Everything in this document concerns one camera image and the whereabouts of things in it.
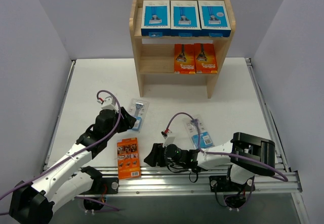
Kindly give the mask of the clear blister razor pack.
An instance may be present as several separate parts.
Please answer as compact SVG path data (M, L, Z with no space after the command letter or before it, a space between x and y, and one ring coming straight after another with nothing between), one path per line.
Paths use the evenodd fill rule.
M214 146L214 143L200 115L194 115L193 119L184 118L183 124L195 149L198 149L198 131L196 125L198 125L199 128L200 148L207 149Z
M130 105L128 107L128 113L135 117L136 122L132 128L132 131L134 132L140 132L145 117L146 113L149 107L149 102L148 101L143 101L139 99L131 99Z

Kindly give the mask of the orange Gillette Styler box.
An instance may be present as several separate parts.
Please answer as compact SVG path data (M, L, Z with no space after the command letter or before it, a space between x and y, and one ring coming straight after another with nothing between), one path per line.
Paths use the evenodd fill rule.
M137 138L117 142L117 168L119 180L141 176Z

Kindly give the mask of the orange Gillette Fusion box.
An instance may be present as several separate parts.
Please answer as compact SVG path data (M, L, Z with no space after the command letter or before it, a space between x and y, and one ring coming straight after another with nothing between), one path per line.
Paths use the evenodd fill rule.
M194 45L174 45L174 73L195 74Z
M214 45L211 43L195 43L195 70L200 74L217 74L218 66Z

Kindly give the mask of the blue Harry's razor box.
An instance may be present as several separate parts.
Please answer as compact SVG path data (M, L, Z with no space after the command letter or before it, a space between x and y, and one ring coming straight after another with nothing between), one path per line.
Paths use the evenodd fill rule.
M225 1L198 1L201 36L229 37L229 22Z
M144 0L141 35L164 37L171 35L170 0Z
M171 36L199 37L201 26L197 1L171 1Z

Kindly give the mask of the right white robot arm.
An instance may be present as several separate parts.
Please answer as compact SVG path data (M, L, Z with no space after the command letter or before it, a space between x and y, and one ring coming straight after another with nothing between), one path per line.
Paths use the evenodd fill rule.
M165 132L164 143L154 143L144 163L151 167L167 167L171 172L191 171L199 174L220 165L229 165L225 184L236 190L255 175L274 176L275 146L268 139L242 132L219 146L207 149L180 149L175 137Z

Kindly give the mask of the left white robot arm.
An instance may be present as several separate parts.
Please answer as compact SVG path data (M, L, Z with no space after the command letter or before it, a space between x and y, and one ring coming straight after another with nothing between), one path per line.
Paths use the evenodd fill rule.
M14 189L9 216L19 223L49 223L67 202L89 191L102 188L102 174L87 165L116 134L132 129L136 118L124 108L101 110L94 124L76 140L59 162L40 178L20 182Z

